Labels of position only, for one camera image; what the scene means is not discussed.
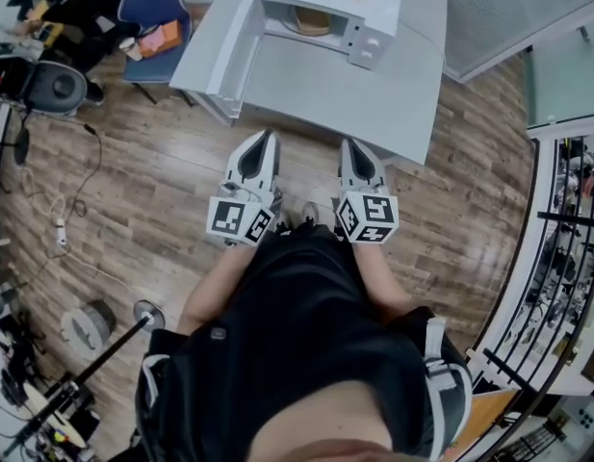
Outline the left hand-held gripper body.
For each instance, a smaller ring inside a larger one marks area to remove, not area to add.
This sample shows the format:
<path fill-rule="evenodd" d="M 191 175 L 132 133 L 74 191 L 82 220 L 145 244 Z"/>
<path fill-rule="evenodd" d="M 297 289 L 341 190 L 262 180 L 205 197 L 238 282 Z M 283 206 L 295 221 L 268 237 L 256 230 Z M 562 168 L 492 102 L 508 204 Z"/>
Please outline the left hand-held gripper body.
<path fill-rule="evenodd" d="M 220 194 L 210 198 L 206 233 L 223 238 L 227 245 L 256 247 L 270 229 L 281 201 L 282 192 L 276 186 L 252 190 L 224 182 Z"/>

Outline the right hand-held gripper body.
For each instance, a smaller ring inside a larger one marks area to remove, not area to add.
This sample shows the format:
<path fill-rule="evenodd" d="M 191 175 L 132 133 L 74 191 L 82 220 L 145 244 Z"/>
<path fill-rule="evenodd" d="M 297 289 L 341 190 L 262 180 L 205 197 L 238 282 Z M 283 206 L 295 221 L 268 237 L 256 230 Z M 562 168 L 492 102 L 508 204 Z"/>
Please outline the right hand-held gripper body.
<path fill-rule="evenodd" d="M 348 191 L 336 217 L 351 244 L 384 244 L 399 228 L 398 200 L 386 192 Z"/>

